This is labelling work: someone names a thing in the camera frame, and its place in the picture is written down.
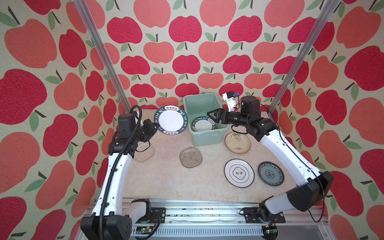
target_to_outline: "green leaf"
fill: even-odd
[[[80,74],[80,76],[83,75],[83,71],[84,71],[84,69],[83,69],[83,65],[80,63],[80,64],[79,64],[79,74]]]
[[[362,149],[362,147],[359,144],[352,141],[346,141],[344,144],[350,149]]]
[[[85,43],[90,46],[91,48],[94,48],[95,45],[90,41],[90,40],[86,40]]]
[[[48,25],[51,30],[55,28],[55,24],[56,24],[55,21],[56,20],[55,20],[55,17],[53,16],[53,13],[52,12],[48,13]]]
[[[312,49],[312,52],[311,52],[311,58],[312,58],[312,60],[314,60],[315,57],[316,57],[316,49],[313,48],[313,49]]]
[[[314,97],[314,96],[316,96],[317,95],[317,93],[315,93],[315,92],[309,92],[308,94],[307,94],[307,96],[308,97]]]
[[[210,33],[205,33],[205,36],[207,37],[207,39],[208,39],[209,41],[211,41],[211,42],[214,41],[214,37],[212,36],[212,34],[210,34]]]
[[[244,8],[246,8],[246,7],[249,5],[250,2],[251,2],[251,0],[244,0],[244,1],[240,4],[239,9],[244,9]]]
[[[343,17],[344,10],[345,10],[345,3],[341,2],[339,6],[339,11],[338,11],[339,17],[341,18]]]
[[[0,12],[0,22],[7,26],[17,26],[17,22],[5,13]]]
[[[87,114],[85,112],[81,112],[77,115],[78,118],[85,118]]]
[[[207,67],[203,67],[204,71],[207,72],[207,73],[211,73],[211,69],[207,68]]]
[[[353,98],[353,100],[356,100],[358,95],[359,95],[359,86],[357,84],[353,84],[353,86],[351,87],[351,97]]]
[[[73,155],[73,145],[70,143],[70,145],[68,146],[68,157],[71,158],[72,155]]]
[[[92,175],[95,174],[95,170],[96,170],[95,164],[92,164],[92,167],[91,167]]]
[[[287,49],[287,52],[292,51],[292,50],[295,50],[299,45],[300,45],[300,43],[295,43],[294,45],[290,46],[290,47]]]
[[[344,61],[346,59],[346,57],[344,57],[344,56],[338,56],[338,57],[336,57],[332,62],[333,63],[341,63],[342,61]]]
[[[238,49],[241,46],[241,42],[235,43],[235,45],[231,48],[231,50]]]
[[[147,36],[147,38],[152,41],[152,42],[156,42],[156,38],[152,35],[152,34],[149,34],[149,33],[146,33],[145,34]]]
[[[70,197],[68,198],[68,200],[65,202],[64,205],[68,205],[68,204],[70,204],[71,202],[73,202],[73,201],[76,199],[76,197],[77,197],[77,194],[73,194],[72,196],[70,196]]]
[[[332,210],[333,210],[333,211],[336,210],[337,203],[336,203],[336,199],[335,199],[334,197],[331,198],[331,207],[332,207]]]
[[[320,118],[319,124],[320,124],[320,128],[322,130],[324,128],[324,125],[325,125],[325,120],[323,117]]]
[[[381,0],[379,1],[378,3],[376,3],[372,8],[371,8],[371,11],[375,12],[375,11],[379,11],[380,9],[382,9],[384,7],[384,0]]]
[[[278,79],[282,78],[283,76],[284,76],[284,74],[277,75],[277,77],[273,78],[272,81],[278,80]]]
[[[308,6],[308,8],[306,10],[312,10],[314,9],[315,7],[317,7],[318,5],[320,5],[322,0],[315,0],[313,3],[311,3],[311,5]]]
[[[45,182],[45,179],[36,180],[36,181],[32,182],[30,185],[28,185],[26,187],[26,189],[24,190],[24,192],[31,192],[33,190],[36,190],[39,187],[41,187],[44,184],[44,182]]]
[[[45,78],[45,80],[47,80],[48,82],[53,83],[53,84],[61,83],[60,78],[58,78],[56,76],[48,76],[48,77]]]
[[[229,74],[229,75],[228,75],[228,77],[226,77],[226,78],[225,78],[225,80],[228,80],[228,79],[231,79],[231,78],[233,78],[233,76],[234,76],[234,75],[235,75],[234,73],[232,73],[232,74]]]
[[[161,74],[161,70],[158,69],[158,68],[153,68],[153,70],[155,70],[155,72],[157,72],[158,74]]]
[[[115,6],[115,1],[114,0],[108,0],[107,4],[105,5],[105,10],[110,11],[113,9],[114,6]]]
[[[377,188],[375,183],[371,183],[368,187],[369,196],[373,201],[376,201],[379,196],[379,189]]]
[[[29,116],[29,126],[31,127],[32,132],[39,126],[39,116],[37,116],[37,113],[32,112],[31,116]]]
[[[179,51],[179,50],[183,49],[184,46],[185,46],[185,43],[180,43],[180,44],[177,46],[176,51]]]
[[[323,169],[323,170],[326,169],[325,166],[324,166],[321,162],[316,162],[315,164],[316,164],[316,166],[317,166],[318,168],[320,168],[320,169]]]
[[[120,52],[124,52],[127,49],[128,49],[128,43],[124,43],[123,45],[121,45]]]
[[[183,0],[176,0],[175,4],[173,5],[173,10],[179,9],[183,5]]]
[[[264,38],[267,42],[272,42],[272,36],[269,33],[264,33]]]

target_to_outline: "plate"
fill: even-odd
[[[284,182],[284,173],[272,162],[262,162],[257,168],[260,178],[268,185],[280,186]]]
[[[232,159],[224,167],[225,178],[235,187],[248,187],[255,179],[251,165],[240,159]]]
[[[188,125],[188,116],[184,110],[172,105],[159,108],[153,120],[160,125],[158,130],[168,135],[180,134]]]
[[[208,131],[215,129],[216,123],[209,117],[201,116],[192,121],[191,128],[194,132]]]
[[[244,134],[231,132],[225,137],[225,145],[234,153],[243,154],[251,149],[251,141]]]

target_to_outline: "wall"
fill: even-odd
[[[125,94],[152,109],[230,90],[269,104],[298,53],[292,42],[305,41],[320,13],[304,0],[99,2],[106,16],[99,33],[114,49]],[[303,25],[307,32],[298,33]]]
[[[74,3],[38,3],[0,3],[1,240],[74,238],[118,116]]]
[[[325,203],[339,240],[384,239],[383,3],[341,2],[325,26],[331,44],[305,58],[309,76],[278,106],[283,133],[335,178]]]

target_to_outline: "green plastic bin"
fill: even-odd
[[[222,108],[220,101],[215,93],[203,93],[196,95],[186,95],[183,98],[184,109],[188,116],[188,130],[192,134],[193,145],[205,146],[218,144],[224,136],[224,132],[229,129],[229,125],[216,123],[216,129],[202,132],[194,132],[191,122],[200,116],[207,116],[207,112]]]

